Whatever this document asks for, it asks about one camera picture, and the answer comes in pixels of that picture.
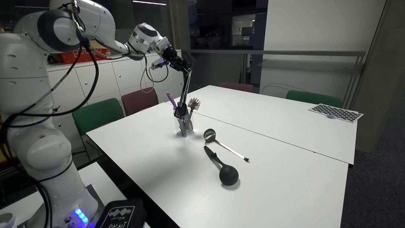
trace black bag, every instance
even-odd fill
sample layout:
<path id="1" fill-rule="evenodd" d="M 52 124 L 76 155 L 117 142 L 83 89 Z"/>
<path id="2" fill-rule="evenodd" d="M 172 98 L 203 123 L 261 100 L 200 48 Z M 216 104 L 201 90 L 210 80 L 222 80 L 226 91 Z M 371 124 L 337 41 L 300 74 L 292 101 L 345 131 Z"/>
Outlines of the black bag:
<path id="1" fill-rule="evenodd" d="M 95 228 L 142 228 L 146 211 L 142 200 L 119 200 L 109 202 Z"/>

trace maroon chair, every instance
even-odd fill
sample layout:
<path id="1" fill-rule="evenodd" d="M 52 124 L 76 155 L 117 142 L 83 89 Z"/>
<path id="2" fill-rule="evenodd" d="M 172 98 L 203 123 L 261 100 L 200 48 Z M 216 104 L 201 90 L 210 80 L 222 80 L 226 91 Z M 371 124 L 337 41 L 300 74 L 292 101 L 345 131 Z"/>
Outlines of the maroon chair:
<path id="1" fill-rule="evenodd" d="M 237 84 L 237 83 L 220 83 L 219 87 L 223 88 L 228 88 L 228 89 L 234 89 L 234 90 L 239 90 L 239 91 L 245 91 L 245 92 L 253 92 L 253 85 L 247 85 L 247 84 Z"/>
<path id="2" fill-rule="evenodd" d="M 125 114 L 127 116 L 159 104 L 155 89 L 149 87 L 143 90 L 152 91 L 145 93 L 142 90 L 138 90 L 122 96 L 122 104 L 124 105 Z"/>

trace green chair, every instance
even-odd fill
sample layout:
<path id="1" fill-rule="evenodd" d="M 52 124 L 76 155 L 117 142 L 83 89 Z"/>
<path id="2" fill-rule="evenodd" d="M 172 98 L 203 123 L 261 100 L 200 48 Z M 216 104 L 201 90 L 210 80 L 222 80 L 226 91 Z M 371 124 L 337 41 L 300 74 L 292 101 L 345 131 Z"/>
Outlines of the green chair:
<path id="1" fill-rule="evenodd" d="M 294 100 L 294 101 L 302 101 L 312 104 L 325 104 L 330 105 L 337 108 L 343 107 L 343 102 L 336 97 L 311 93 L 311 92 L 303 92 L 303 91 L 296 91 L 290 90 L 287 93 L 286 99 Z"/>
<path id="2" fill-rule="evenodd" d="M 98 153 L 100 153 L 100 149 L 97 145 L 95 145 L 91 140 L 86 140 L 86 142 L 84 142 L 82 136 L 84 136 L 91 130 L 122 119 L 124 117 L 124 114 L 118 100 L 116 98 L 111 98 L 82 107 L 79 110 L 73 112 L 72 116 L 83 145 L 85 146 L 85 144 L 88 144 L 89 146 L 95 148 Z M 87 157 L 90 161 L 90 156 L 87 149 L 78 153 L 83 152 L 86 152 Z"/>

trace purple handle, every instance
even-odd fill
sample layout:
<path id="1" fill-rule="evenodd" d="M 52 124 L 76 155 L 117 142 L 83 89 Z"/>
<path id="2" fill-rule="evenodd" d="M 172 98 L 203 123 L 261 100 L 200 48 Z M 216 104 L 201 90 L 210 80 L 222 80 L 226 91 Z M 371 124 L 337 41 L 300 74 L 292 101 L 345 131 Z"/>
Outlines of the purple handle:
<path id="1" fill-rule="evenodd" d="M 170 95 L 170 93 L 168 93 L 168 92 L 166 93 L 166 95 L 167 95 L 167 98 L 169 98 L 170 102 L 172 103 L 173 109 L 175 109 L 177 107 L 177 105 L 176 105 L 176 102 L 173 100 L 172 95 Z"/>

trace gray carpet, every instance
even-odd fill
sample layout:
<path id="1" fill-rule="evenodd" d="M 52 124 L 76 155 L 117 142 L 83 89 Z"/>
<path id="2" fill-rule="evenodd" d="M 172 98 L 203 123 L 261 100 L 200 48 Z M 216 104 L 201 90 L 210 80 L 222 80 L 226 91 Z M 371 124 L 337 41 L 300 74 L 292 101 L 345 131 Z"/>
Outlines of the gray carpet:
<path id="1" fill-rule="evenodd" d="M 405 93 L 375 151 L 356 151 L 341 227 L 405 227 Z"/>

